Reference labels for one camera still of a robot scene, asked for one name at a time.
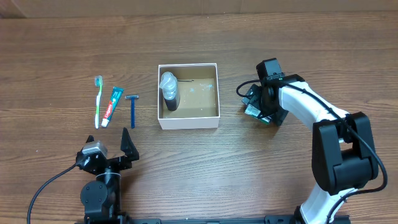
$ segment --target open box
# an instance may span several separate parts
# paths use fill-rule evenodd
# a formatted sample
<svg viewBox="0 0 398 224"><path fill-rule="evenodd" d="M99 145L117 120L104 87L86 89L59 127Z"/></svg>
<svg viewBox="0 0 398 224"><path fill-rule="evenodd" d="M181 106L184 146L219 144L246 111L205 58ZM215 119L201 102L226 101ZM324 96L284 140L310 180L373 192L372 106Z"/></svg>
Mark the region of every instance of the open box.
<svg viewBox="0 0 398 224"><path fill-rule="evenodd" d="M162 89L163 73L171 72L178 80L180 104L175 111L166 107ZM162 129L217 128L220 121L218 73L216 63L159 65L157 119Z"/></svg>

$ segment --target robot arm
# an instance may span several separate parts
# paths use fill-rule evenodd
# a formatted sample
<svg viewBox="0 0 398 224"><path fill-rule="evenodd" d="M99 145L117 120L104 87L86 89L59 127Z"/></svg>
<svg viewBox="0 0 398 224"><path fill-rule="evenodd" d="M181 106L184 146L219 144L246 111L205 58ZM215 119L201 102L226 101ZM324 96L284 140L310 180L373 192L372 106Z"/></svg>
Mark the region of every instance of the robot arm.
<svg viewBox="0 0 398 224"><path fill-rule="evenodd" d="M256 68L261 86L253 85L243 102L248 105L248 109L250 106L251 111L256 108L258 112L245 113L280 126L287 113L291 112L313 133L312 171L316 184L309 198L297 207L292 217L294 222L289 223L326 223L329 212L342 196L364 187L378 173L377 162L370 152L357 139L351 137L328 109L331 108L343 118L374 149L370 121L362 112L349 114L333 106L312 91L300 76L285 76L276 58L265 60ZM321 105L308 93L326 105ZM343 142L352 143L352 148L342 151L340 143ZM343 202L334 210L330 222L333 222L334 215L342 204ZM266 220L276 217L267 216ZM335 223L350 223L350 220L348 217L339 218L335 219Z"/></svg>
<svg viewBox="0 0 398 224"><path fill-rule="evenodd" d="M348 114L347 111L333 106L322 97L317 95L311 90L308 83L293 82L291 85L301 89L306 89L308 92L314 94L324 103L326 103L341 118L345 118L346 114ZM314 123L323 120L333 121L336 119L311 96L287 86L279 89L279 104L284 110L294 114L294 116L301 120L301 122L303 122L303 124L306 125L306 127L311 131ZM349 188L346 190L341 190L335 195L330 195L328 192L322 190L318 184L315 184L309 198L300 207L300 214L303 221L306 224L325 223L329 211L340 199L340 197L354 191L357 191L357 189ZM343 205L343 203L344 202L341 202L338 208L333 212L330 222L333 222L335 213Z"/></svg>
<svg viewBox="0 0 398 224"><path fill-rule="evenodd" d="M322 97L317 95L314 91L311 90L306 82L293 82L291 83L291 85L294 85L301 89L306 89L308 92L317 96L324 103L326 103L334 112L336 112L340 116L340 118L345 118L346 114L348 114L347 111L341 110L333 106ZM297 119L301 120L301 122L306 125L306 127L311 131L313 123L325 119L330 121L336 119L311 96L308 96L305 93L294 90L287 86L279 89L279 104L284 110L287 110L294 114L294 116Z"/></svg>

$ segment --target table surface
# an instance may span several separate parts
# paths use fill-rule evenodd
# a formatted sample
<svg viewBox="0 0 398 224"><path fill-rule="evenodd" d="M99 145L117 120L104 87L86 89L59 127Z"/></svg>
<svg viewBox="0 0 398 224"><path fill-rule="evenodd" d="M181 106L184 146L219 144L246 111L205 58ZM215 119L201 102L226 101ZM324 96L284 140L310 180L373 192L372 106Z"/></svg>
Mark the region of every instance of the table surface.
<svg viewBox="0 0 398 224"><path fill-rule="evenodd" d="M369 116L389 185L350 198L340 214L396 223L397 56L396 12L0 20L0 223L25 223L33 194L74 163L89 134L121 155L130 101L95 129L96 75L104 78L101 115L113 86L140 96L129 132L141 158L122 172L123 209L133 217L293 213L315 184L312 134L292 114L279 128L256 121L235 94L272 57L337 107ZM218 65L219 128L161 130L158 65L205 62ZM93 179L75 169L48 185L32 223L81 221L80 190Z"/></svg>

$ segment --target bottle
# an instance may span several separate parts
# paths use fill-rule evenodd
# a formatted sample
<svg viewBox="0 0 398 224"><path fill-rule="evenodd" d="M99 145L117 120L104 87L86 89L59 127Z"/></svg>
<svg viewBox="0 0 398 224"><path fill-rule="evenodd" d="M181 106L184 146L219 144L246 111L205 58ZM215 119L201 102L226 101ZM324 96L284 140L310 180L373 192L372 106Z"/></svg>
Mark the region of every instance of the bottle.
<svg viewBox="0 0 398 224"><path fill-rule="evenodd" d="M164 101L169 111L175 111L180 104L180 92L177 88L177 78L171 72L162 75L159 88L163 91Z"/></svg>

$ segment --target toothbrush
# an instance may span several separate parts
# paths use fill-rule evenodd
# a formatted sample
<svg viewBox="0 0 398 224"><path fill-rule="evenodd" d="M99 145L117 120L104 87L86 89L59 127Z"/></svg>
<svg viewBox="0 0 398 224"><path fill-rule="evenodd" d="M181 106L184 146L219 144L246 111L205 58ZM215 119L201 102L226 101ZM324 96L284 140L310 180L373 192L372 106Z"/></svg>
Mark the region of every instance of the toothbrush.
<svg viewBox="0 0 398 224"><path fill-rule="evenodd" d="M99 87L99 92L96 99L97 110L95 113L95 128L98 129L100 125L100 102L101 102L101 94L102 94L102 76L95 76L95 86Z"/></svg>

